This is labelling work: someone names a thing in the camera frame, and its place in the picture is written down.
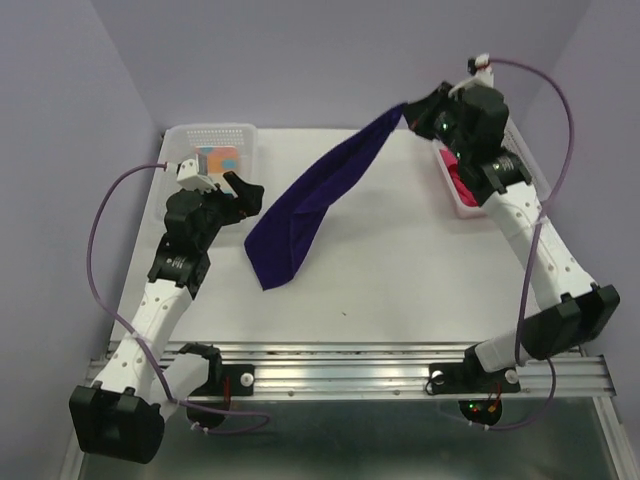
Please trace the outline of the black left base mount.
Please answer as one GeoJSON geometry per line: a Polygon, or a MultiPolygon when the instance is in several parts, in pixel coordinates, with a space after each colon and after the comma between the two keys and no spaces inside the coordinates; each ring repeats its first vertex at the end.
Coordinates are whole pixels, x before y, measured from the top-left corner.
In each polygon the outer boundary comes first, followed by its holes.
{"type": "MultiPolygon", "coordinates": [[[[208,381],[189,394],[189,400],[216,410],[228,411],[235,398],[250,397],[254,394],[255,366],[253,364],[225,364],[220,379],[208,381]]],[[[226,416],[206,413],[193,407],[186,409],[187,418],[197,427],[217,429],[226,416]]]]}

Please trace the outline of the white perforated left basket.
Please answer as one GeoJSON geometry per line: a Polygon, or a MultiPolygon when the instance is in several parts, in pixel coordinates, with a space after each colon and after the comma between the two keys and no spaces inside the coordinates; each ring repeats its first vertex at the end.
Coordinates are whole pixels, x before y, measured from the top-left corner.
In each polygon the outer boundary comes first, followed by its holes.
{"type": "MultiPolygon", "coordinates": [[[[240,155],[239,172],[236,173],[247,183],[253,181],[252,169],[257,159],[257,128],[247,123],[195,123],[183,124],[165,131],[158,161],[177,164],[182,160],[198,155],[199,146],[234,146],[240,155]]],[[[177,191],[177,169],[154,175],[146,204],[146,225],[150,231],[160,233],[164,230],[163,218],[166,213],[166,200],[177,191]]]]}

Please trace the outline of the white perforated right basket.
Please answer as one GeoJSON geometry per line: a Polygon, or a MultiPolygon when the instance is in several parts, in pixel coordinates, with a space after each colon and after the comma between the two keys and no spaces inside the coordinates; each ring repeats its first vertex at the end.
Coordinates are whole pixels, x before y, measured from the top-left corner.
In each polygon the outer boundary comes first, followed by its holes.
{"type": "MultiPolygon", "coordinates": [[[[523,161],[532,175],[533,183],[536,187],[538,197],[541,200],[546,199],[551,193],[551,186],[542,173],[538,163],[531,153],[531,150],[527,146],[515,123],[511,120],[507,122],[503,145],[508,150],[516,153],[520,157],[520,159],[523,161]]],[[[484,217],[484,212],[478,206],[476,208],[466,207],[454,197],[452,181],[449,179],[448,172],[440,154],[440,149],[446,147],[438,140],[434,140],[431,146],[436,158],[436,164],[440,169],[441,177],[448,190],[449,197],[451,199],[457,217],[464,220],[484,217]]]]}

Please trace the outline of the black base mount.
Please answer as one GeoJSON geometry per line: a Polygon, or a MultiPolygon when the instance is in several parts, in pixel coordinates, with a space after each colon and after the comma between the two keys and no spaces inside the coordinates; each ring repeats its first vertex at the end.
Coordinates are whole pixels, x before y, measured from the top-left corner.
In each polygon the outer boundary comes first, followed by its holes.
{"type": "Polygon", "coordinates": [[[514,369],[487,373],[463,362],[447,362],[429,366],[424,390],[430,396],[455,396],[467,422],[490,429],[501,419],[503,396],[520,393],[521,385],[514,369]]]}
{"type": "MultiPolygon", "coordinates": [[[[220,379],[208,381],[189,394],[189,400],[216,410],[228,411],[235,398],[250,397],[254,394],[255,366],[253,364],[225,364],[220,379]]],[[[187,418],[197,427],[217,429],[226,416],[206,413],[193,407],[186,409],[187,418]]]]}

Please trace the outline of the aluminium rail frame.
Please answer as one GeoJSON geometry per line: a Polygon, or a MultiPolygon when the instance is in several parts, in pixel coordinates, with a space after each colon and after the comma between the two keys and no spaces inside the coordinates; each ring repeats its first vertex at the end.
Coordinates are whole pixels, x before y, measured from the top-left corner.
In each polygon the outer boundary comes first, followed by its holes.
{"type": "MultiPolygon", "coordinates": [[[[93,364],[85,382],[90,385],[111,359],[122,337],[112,342],[104,356],[93,364]]],[[[187,343],[201,343],[218,348],[225,364],[255,366],[254,394],[235,398],[231,415],[239,415],[239,404],[283,402],[374,402],[374,401],[454,401],[453,395],[427,395],[424,388],[429,366],[435,363],[463,362],[471,348],[464,343],[258,343],[258,342],[178,342],[172,334],[159,361],[167,368],[187,343]]],[[[598,425],[620,478],[636,476],[633,455],[627,445],[624,428],[618,419],[613,399],[615,388],[606,361],[573,347],[550,360],[530,359],[515,365],[521,392],[503,396],[503,413],[495,427],[485,429],[467,422],[461,412],[449,415],[451,422],[475,431],[524,433],[550,417],[562,400],[587,398],[594,406],[598,425]]],[[[205,432],[191,422],[192,427],[207,435],[223,433],[223,424],[205,432]]],[[[74,426],[71,450],[80,450],[74,426]]]]}

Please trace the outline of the blue orange dotted towel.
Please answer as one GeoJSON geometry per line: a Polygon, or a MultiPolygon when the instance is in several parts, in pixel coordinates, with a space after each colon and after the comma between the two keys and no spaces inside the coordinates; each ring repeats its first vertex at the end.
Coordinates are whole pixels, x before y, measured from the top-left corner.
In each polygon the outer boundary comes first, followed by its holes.
{"type": "Polygon", "coordinates": [[[218,185],[224,193],[234,191],[224,178],[229,171],[239,172],[240,155],[234,146],[199,146],[196,153],[206,160],[207,176],[218,185]]]}

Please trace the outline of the purple towel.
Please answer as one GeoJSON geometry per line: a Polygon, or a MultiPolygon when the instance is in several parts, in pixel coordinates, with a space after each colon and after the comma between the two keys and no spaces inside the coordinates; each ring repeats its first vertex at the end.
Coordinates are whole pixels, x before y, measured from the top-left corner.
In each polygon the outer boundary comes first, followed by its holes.
{"type": "Polygon", "coordinates": [[[261,216],[244,248],[262,289],[294,279],[328,210],[366,173],[404,107],[392,107],[321,156],[261,216]]]}

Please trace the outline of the white perforated basket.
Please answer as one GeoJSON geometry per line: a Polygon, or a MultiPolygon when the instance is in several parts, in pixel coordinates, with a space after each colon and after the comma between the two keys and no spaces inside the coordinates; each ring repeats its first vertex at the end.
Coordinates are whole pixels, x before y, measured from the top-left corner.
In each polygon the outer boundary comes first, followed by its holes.
{"type": "MultiPolygon", "coordinates": [[[[531,150],[527,146],[515,123],[511,120],[507,122],[503,145],[508,150],[516,153],[520,157],[520,159],[523,161],[532,175],[533,183],[536,187],[538,197],[541,200],[546,199],[551,193],[551,186],[542,173],[538,163],[531,153],[531,150]]],[[[448,172],[440,154],[440,149],[446,147],[438,140],[434,140],[431,146],[436,158],[436,164],[440,169],[441,177],[448,190],[449,197],[451,199],[457,217],[464,220],[484,217],[484,212],[478,206],[476,208],[466,207],[454,197],[452,181],[449,179],[448,172]]]]}
{"type": "MultiPolygon", "coordinates": [[[[257,128],[247,123],[195,123],[183,124],[165,131],[158,161],[177,164],[182,160],[198,155],[199,146],[234,146],[240,155],[239,172],[236,173],[247,183],[253,181],[252,169],[257,159],[257,128]]],[[[177,169],[154,175],[146,204],[146,225],[150,231],[160,233],[164,230],[163,218],[166,213],[166,200],[177,191],[177,169]]]]}

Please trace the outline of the pink towel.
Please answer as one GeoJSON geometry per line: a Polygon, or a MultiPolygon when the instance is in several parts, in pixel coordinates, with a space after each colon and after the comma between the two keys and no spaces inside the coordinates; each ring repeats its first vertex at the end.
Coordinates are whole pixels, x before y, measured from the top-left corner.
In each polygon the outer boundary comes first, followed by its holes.
{"type": "Polygon", "coordinates": [[[454,197],[466,207],[476,208],[478,206],[476,200],[460,178],[457,157],[447,148],[441,148],[440,154],[449,179],[452,181],[454,197]]]}

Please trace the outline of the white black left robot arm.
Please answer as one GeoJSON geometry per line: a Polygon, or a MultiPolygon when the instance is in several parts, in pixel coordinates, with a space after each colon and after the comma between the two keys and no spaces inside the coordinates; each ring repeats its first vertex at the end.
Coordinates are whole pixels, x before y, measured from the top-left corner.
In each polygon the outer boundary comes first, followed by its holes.
{"type": "Polygon", "coordinates": [[[88,386],[78,386],[69,409],[81,451],[149,463],[167,419],[181,406],[208,416],[210,432],[231,415],[231,379],[218,348],[187,343],[167,368],[159,361],[178,321],[210,267],[208,250],[220,230],[256,216],[264,189],[226,172],[219,184],[202,175],[183,180],[166,202],[165,232],[126,333],[88,386]]]}

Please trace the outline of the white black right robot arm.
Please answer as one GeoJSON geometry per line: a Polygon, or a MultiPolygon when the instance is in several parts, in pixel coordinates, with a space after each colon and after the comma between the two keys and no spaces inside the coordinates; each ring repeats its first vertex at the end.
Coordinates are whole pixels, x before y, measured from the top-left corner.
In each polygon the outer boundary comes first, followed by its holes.
{"type": "Polygon", "coordinates": [[[514,330],[469,348],[460,366],[463,384],[482,390],[497,371],[597,338],[620,303],[619,293],[579,265],[543,216],[529,169],[504,143],[509,109],[503,95],[489,86],[455,90],[444,82],[407,104],[403,115],[416,135],[454,155],[462,183],[502,232],[525,270],[524,290],[534,293],[539,308],[514,330]]]}

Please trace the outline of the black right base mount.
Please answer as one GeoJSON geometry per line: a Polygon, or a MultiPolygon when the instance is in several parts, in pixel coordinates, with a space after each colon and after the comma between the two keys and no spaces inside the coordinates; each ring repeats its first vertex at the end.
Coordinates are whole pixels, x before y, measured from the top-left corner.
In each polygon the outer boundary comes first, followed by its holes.
{"type": "Polygon", "coordinates": [[[463,362],[447,362],[429,366],[424,390],[430,396],[455,396],[467,422],[490,429],[501,419],[503,396],[520,393],[521,385],[514,369],[487,373],[463,362]]]}

